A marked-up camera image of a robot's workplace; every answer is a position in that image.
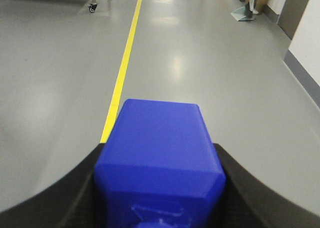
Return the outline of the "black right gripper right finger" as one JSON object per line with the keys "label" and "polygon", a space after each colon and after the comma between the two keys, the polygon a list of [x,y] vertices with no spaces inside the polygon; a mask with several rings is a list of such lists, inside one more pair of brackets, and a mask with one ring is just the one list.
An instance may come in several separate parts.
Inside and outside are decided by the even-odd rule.
{"label": "black right gripper right finger", "polygon": [[214,144],[226,174],[214,227],[319,227],[320,217],[269,188]]}

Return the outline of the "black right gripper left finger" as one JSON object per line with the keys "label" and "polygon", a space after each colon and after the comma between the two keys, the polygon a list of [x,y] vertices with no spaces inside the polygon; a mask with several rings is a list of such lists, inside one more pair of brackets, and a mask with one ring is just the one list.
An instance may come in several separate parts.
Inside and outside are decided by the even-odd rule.
{"label": "black right gripper left finger", "polygon": [[103,147],[98,144],[50,187],[1,212],[1,227],[95,227],[94,167]]}

